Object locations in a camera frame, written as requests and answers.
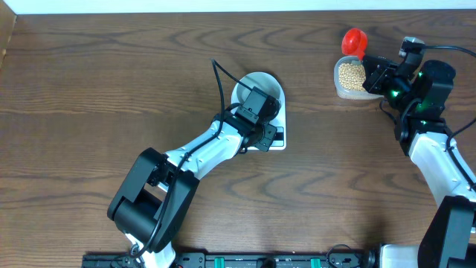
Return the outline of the red measuring scoop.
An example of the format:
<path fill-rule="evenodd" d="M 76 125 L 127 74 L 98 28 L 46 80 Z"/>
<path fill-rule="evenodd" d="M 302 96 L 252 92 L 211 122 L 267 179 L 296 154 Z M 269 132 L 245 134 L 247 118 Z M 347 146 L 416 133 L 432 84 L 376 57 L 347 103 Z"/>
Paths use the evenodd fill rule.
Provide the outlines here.
<path fill-rule="evenodd" d="M 344 35 L 341 51 L 346 56 L 355 56 L 363 60 L 367 44 L 367 34 L 359 28 L 352 28 Z"/>

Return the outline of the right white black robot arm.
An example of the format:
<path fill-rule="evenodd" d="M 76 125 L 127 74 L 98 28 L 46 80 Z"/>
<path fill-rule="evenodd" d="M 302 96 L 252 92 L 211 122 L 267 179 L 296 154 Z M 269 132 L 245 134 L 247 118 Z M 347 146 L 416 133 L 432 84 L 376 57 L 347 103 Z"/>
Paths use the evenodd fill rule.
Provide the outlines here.
<path fill-rule="evenodd" d="M 394 118 L 395 139 L 418 167 L 437 212 L 417 246 L 386 244 L 380 267 L 474 267 L 475 174 L 457 149 L 455 132 L 442 117 L 456 71 L 447 63 L 420 58 L 397 64 L 365 56 L 363 87 L 382 95 Z"/>

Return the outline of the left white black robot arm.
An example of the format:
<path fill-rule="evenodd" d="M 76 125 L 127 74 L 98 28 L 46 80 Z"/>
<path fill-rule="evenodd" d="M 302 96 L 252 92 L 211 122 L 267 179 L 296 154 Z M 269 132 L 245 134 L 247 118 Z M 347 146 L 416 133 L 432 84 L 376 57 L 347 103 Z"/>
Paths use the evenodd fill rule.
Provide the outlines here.
<path fill-rule="evenodd" d="M 222 106 L 210 127 L 183 147 L 166 153 L 151 147 L 144 150 L 107 211 L 108 218 L 132 242 L 129 254 L 112 263 L 170 267 L 176 257 L 172 240 L 201 179 L 249 147 L 268 151 L 277 133 L 271 121 L 282 108 L 282 92 L 253 87 L 243 102 Z"/>

